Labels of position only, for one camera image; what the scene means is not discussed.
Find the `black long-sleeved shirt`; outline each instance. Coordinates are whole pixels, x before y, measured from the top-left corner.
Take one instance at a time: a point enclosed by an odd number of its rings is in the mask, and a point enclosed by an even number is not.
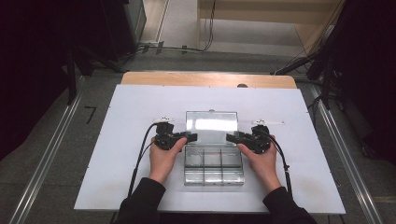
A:
[[[165,187],[149,178],[142,178],[131,197],[124,199],[114,224],[154,224],[159,222],[158,205]],[[284,187],[273,190],[262,201],[273,216],[274,224],[317,223],[305,209],[297,206]]]

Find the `white table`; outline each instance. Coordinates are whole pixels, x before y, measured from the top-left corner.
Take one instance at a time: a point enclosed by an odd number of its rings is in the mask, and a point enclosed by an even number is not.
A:
[[[344,214],[345,208],[332,179],[303,96],[293,89],[209,88],[119,85],[113,95],[102,131],[85,174],[75,209],[118,210],[126,197],[144,134],[153,119],[168,116],[174,132],[185,131],[186,111],[236,111],[238,128],[250,133],[254,119],[284,121],[269,126],[290,166],[294,200],[312,214]],[[245,185],[238,187],[185,187],[184,151],[169,175],[159,211],[265,213],[265,192],[243,157]],[[280,157],[277,173],[285,185]],[[135,186],[149,173],[149,155],[139,166]]]

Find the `gray floor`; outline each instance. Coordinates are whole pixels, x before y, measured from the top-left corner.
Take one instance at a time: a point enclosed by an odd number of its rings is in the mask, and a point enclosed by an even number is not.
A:
[[[124,68],[132,71],[225,71],[265,74],[283,67],[289,61],[290,57],[219,52],[182,54],[179,51],[168,50],[156,55],[153,50],[135,55]],[[106,109],[120,80],[121,74],[107,69],[96,70],[89,78],[76,114],[37,194],[26,223],[109,223],[112,213],[81,212],[75,211],[73,207],[106,116]],[[298,88],[308,105],[313,101],[310,85],[312,84],[298,83]],[[0,223],[8,223],[16,209],[21,194],[61,119],[66,108],[66,100],[67,91],[54,102],[23,145],[0,161]],[[87,121],[92,111],[85,106],[97,107],[89,124]],[[333,103],[332,112],[371,194],[374,197],[396,195],[395,166],[387,161],[372,161],[364,158],[361,155],[360,143],[349,126],[346,116]],[[318,138],[346,208],[346,214],[342,217],[345,223],[367,223],[319,112],[317,118]],[[396,223],[394,215],[396,203],[375,204],[385,223]],[[337,215],[315,216],[318,223],[329,223],[328,218],[331,223],[342,223],[342,219]]]

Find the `finger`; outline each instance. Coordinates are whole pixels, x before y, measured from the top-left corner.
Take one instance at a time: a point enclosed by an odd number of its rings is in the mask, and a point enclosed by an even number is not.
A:
[[[239,150],[244,154],[248,159],[252,157],[252,154],[254,154],[248,147],[246,147],[244,144],[237,144],[236,147],[239,148]]]
[[[171,151],[175,152],[176,154],[186,145],[187,138],[180,138],[175,143],[175,145],[171,148]]]

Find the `person's arm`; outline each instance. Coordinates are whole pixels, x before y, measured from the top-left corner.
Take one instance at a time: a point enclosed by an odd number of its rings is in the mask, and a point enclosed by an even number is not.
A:
[[[122,201],[115,224],[159,222],[157,208],[165,194],[163,183],[171,173],[176,156],[186,141],[186,138],[178,140],[169,150],[151,145],[149,176],[142,178],[132,195]]]
[[[270,211],[275,224],[317,223],[305,209],[299,207],[276,175],[276,148],[273,143],[262,154],[255,154],[243,144],[237,147],[249,159],[250,168],[265,188],[267,196],[262,201]]]

